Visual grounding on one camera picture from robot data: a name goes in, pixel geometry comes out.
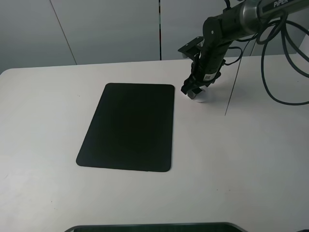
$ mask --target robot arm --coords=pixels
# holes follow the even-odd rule
[[[234,40],[257,34],[268,17],[279,17],[282,11],[293,13],[309,6],[309,0],[245,0],[209,17],[203,25],[203,37],[196,37],[178,51],[193,60],[191,75],[182,92],[191,99],[200,87],[209,86],[220,77],[224,56]]]

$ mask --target black mat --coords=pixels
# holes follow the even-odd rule
[[[76,163],[167,172],[171,166],[174,86],[105,86]]]
[[[81,226],[74,232],[244,232],[230,223]]]

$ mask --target tabletop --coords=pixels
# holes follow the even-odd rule
[[[5,71],[0,230],[194,222],[230,222],[248,232],[309,229],[309,108],[271,100],[259,60],[243,58],[229,106],[237,65],[223,67],[205,103],[180,92],[189,60]],[[268,56],[266,62],[269,88],[278,98],[309,99],[308,80],[295,74],[284,56]],[[75,163],[110,82],[175,86],[170,171]]]

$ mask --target black cable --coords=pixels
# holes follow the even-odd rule
[[[235,77],[235,80],[234,80],[234,83],[233,83],[231,95],[230,95],[230,98],[228,99],[227,107],[226,107],[226,110],[225,110],[225,115],[226,115],[226,113],[227,113],[227,109],[228,109],[228,106],[229,106],[230,101],[231,101],[231,98],[232,98],[232,94],[233,94],[234,87],[235,87],[235,84],[236,84],[236,80],[237,80],[237,77],[238,77],[238,72],[239,72],[239,68],[240,68],[240,64],[241,64],[241,60],[242,60],[243,53],[245,52],[245,50],[246,50],[247,46],[249,45],[250,41],[253,40],[254,36],[250,38],[250,40],[247,42],[247,44],[246,44],[246,46],[244,47],[244,49],[241,50],[242,53],[241,53],[241,55],[240,55],[240,57],[239,57],[240,62],[239,62],[238,68],[237,68],[237,73],[236,73],[236,77]]]
[[[308,34],[309,32],[307,33],[307,31],[305,31],[305,29],[304,29],[302,26],[300,26],[300,25],[298,25],[298,24],[296,24],[296,23],[294,23],[294,22],[288,21],[288,20],[287,20],[287,16],[288,16],[288,14],[287,14],[286,12],[282,11],[282,12],[281,12],[281,16],[280,16],[280,20],[275,20],[275,21],[270,22],[270,21],[273,19],[273,17],[275,17],[275,15],[272,14],[272,15],[267,19],[267,21],[265,22],[265,24],[262,26],[261,31],[260,31],[260,32],[258,33],[258,35],[257,35],[257,39],[256,39],[257,44],[263,44],[263,45],[264,45],[263,51],[262,51],[262,58],[261,58],[261,74],[262,74],[262,81],[263,81],[263,85],[264,85],[264,88],[265,88],[267,94],[269,95],[269,97],[270,97],[272,100],[274,100],[274,101],[276,101],[276,102],[278,102],[278,103],[284,104],[284,105],[306,105],[306,104],[309,104],[309,101],[293,103],[293,102],[285,102],[285,101],[283,102],[283,101],[281,101],[281,100],[275,98],[275,97],[271,94],[271,92],[269,91],[268,86],[267,86],[267,83],[266,83],[266,80],[265,80],[265,74],[264,74],[264,60],[265,60],[266,48],[267,48],[268,43],[269,43],[280,31],[281,31],[282,46],[283,46],[284,54],[285,54],[285,56],[286,56],[288,62],[290,63],[290,65],[291,65],[297,72],[299,72],[299,73],[302,74],[303,76],[309,77],[309,74],[307,74],[307,73],[303,72],[302,70],[300,70],[300,69],[293,63],[293,61],[291,60],[291,58],[290,58],[290,56],[289,56],[289,53],[288,53],[288,50],[287,50],[287,47],[286,47],[285,38],[288,39],[288,42],[289,42],[289,43],[290,43],[290,41],[291,41],[291,43],[290,43],[291,46],[293,46],[294,43],[293,43],[293,41],[290,39],[290,37],[289,37],[289,35],[288,35],[288,33],[287,33],[286,23],[288,23],[288,24],[290,24],[290,25],[293,25],[293,26],[295,26],[295,27],[301,29],[301,30],[302,30],[303,32],[305,32],[306,34]],[[273,25],[275,25],[275,27],[271,30],[271,32],[270,32],[270,34],[268,35],[268,37],[267,37],[265,40],[261,41],[261,40],[260,40],[261,35],[264,33],[264,31],[265,31],[268,27],[271,27],[271,26],[273,26]]]
[[[309,36],[309,31],[307,31],[305,28],[303,28],[302,26],[298,25],[297,23],[294,23],[292,21],[287,20],[286,21],[287,24],[290,24],[294,27],[297,27],[298,29],[302,30],[304,33],[306,33]],[[295,43],[292,41],[288,31],[285,32],[285,37],[287,39],[287,41],[289,42],[289,44],[293,47],[293,49],[299,54],[301,55],[302,58],[304,58],[307,62],[309,62],[309,57],[307,57],[305,55],[305,53],[303,53],[296,45]]]
[[[248,41],[256,39],[256,37],[257,37],[257,34],[255,36],[251,37],[251,38],[248,38],[248,39],[245,39],[245,40],[236,40],[236,41],[238,41],[238,42],[248,42]]]
[[[226,9],[231,9],[231,3],[230,3],[230,0],[224,0],[225,3],[226,3]]]
[[[240,56],[237,58],[237,60],[233,61],[232,63],[224,63],[224,65],[226,65],[226,66],[235,64],[235,63],[238,62],[238,61],[242,58],[242,56],[243,56],[243,50],[241,49],[241,47],[229,47],[228,49],[239,49],[241,52],[240,52]]]

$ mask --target white table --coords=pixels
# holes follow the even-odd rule
[[[262,86],[259,60],[243,59],[226,116],[237,65],[223,68],[207,103],[179,91],[190,72],[189,60],[4,72],[0,231],[192,222],[231,222],[248,232],[309,229],[309,106],[271,100]],[[283,56],[266,61],[274,94],[291,101],[309,98],[308,79],[295,74]],[[169,172],[76,165],[109,82],[175,86]]]

